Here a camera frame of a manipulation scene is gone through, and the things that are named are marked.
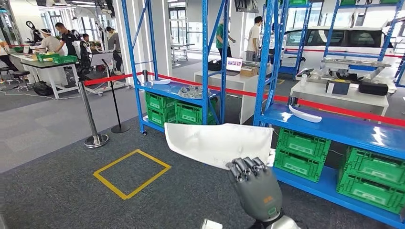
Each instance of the ceiling light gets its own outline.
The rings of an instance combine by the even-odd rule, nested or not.
[[[94,5],[94,2],[88,2],[88,1],[72,1],[72,3],[79,3],[79,4],[90,4],[90,5]]]

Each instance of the yellow floor marking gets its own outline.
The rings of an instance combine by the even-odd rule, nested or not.
[[[139,153],[147,158],[149,158],[150,160],[162,165],[163,167],[165,167],[162,171],[158,172],[156,175],[154,175],[151,179],[147,180],[145,183],[143,183],[141,186],[139,186],[138,188],[136,188],[133,192],[129,193],[128,195],[125,195],[125,193],[121,192],[118,188],[116,188],[113,184],[111,184],[108,180],[106,180],[104,177],[102,177],[100,175],[100,173],[108,168],[110,168],[111,166],[117,164],[118,162],[124,160],[125,158],[134,155],[135,153]],[[119,197],[121,197],[122,199],[129,199],[131,197],[133,197],[135,194],[137,194],[138,192],[140,192],[142,189],[144,189],[147,185],[149,185],[150,183],[152,183],[154,180],[156,180],[158,177],[162,176],[167,170],[169,170],[171,168],[171,166],[169,166],[168,164],[160,161],[159,159],[152,157],[151,155],[136,149],[132,152],[130,152],[129,154],[119,158],[116,161],[111,162],[110,164],[102,167],[101,169],[97,170],[96,172],[93,173],[93,175],[101,181],[101,183],[103,183],[105,186],[107,186],[109,189],[111,189],[115,194],[117,194]]]

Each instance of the floor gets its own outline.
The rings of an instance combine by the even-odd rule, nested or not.
[[[190,73],[200,68],[201,63],[186,65],[173,69],[173,76],[192,80]],[[287,96],[294,84],[285,80],[277,86],[277,94]],[[404,107],[404,94],[405,90],[399,90],[389,98],[387,115],[404,118],[400,110]],[[128,132],[119,135],[109,131],[117,124],[111,93],[102,97],[89,95],[98,130],[104,130],[111,138],[99,149],[83,146],[83,138],[90,135],[90,128],[80,98],[58,101],[35,98],[30,104],[26,100],[33,98],[28,96],[0,94],[0,102],[6,103],[17,96],[25,99],[19,99],[16,105],[0,113],[1,120],[7,120],[0,123],[0,148],[4,149],[0,172],[5,186],[1,210],[10,229],[190,229],[198,228],[204,218],[223,223],[225,229],[246,228],[252,223],[239,207],[223,171],[173,153],[160,132],[148,129],[147,137],[140,134],[132,89],[116,90],[121,120],[131,126]],[[239,106],[239,99],[227,96],[227,122],[238,122],[234,114]],[[135,149],[172,168],[123,201],[92,174]],[[339,144],[334,144],[333,149],[342,152]],[[328,157],[329,166],[338,164],[340,158],[335,156]],[[139,154],[119,165],[101,175],[124,193],[131,192],[162,169]],[[281,186],[286,213],[304,221],[309,228],[389,228],[296,188]]]

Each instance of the car window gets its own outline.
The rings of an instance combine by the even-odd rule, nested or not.
[[[286,46],[299,46],[300,40],[301,40],[301,30],[289,32],[287,34]]]
[[[313,42],[312,45],[322,46],[326,45],[326,41],[328,40],[329,30],[318,30],[318,36],[316,37],[316,41]],[[332,38],[330,40],[330,46],[342,46],[342,41],[344,37],[344,31],[342,30],[334,30],[332,32]]]
[[[381,33],[378,31],[349,31],[349,44],[351,47],[380,47]]]

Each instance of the monitor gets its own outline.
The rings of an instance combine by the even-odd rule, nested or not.
[[[242,68],[242,58],[226,58],[226,69],[230,71],[240,72]]]

